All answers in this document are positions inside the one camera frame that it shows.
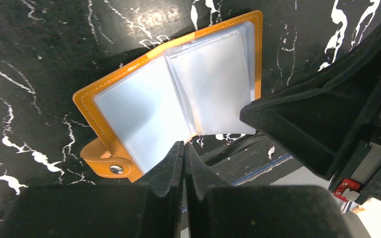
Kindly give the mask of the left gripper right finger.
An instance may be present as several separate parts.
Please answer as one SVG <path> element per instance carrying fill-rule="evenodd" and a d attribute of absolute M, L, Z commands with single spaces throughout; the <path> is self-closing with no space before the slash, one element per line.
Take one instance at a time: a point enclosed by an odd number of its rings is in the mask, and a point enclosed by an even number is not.
<path fill-rule="evenodd" d="M 350 238 L 339 208 L 322 187 L 233 186 L 184 147 L 192 238 Z"/>

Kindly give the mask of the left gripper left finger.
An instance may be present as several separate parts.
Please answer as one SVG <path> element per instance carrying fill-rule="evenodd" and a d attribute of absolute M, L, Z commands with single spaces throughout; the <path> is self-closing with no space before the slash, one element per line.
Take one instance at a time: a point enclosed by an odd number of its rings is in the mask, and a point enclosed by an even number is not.
<path fill-rule="evenodd" d="M 184 143 L 130 184 L 53 185 L 21 193 L 2 238 L 175 238 L 180 235 Z"/>

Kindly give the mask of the orange card holder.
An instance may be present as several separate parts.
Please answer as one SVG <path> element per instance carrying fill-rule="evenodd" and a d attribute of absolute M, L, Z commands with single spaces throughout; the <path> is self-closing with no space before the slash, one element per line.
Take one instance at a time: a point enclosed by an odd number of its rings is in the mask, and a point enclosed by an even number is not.
<path fill-rule="evenodd" d="M 254 10 L 168 41 L 72 99 L 97 135 L 80 152 L 103 178 L 134 182 L 177 141 L 255 134 L 240 111 L 261 97 L 263 14 Z"/>

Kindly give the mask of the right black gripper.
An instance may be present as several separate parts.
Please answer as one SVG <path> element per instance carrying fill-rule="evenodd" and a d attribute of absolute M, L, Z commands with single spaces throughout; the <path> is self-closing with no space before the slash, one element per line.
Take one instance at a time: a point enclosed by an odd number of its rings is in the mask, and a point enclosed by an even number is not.
<path fill-rule="evenodd" d="M 342 213 L 381 201 L 381 23 L 335 63 L 242 108 L 240 120 L 330 179 Z"/>

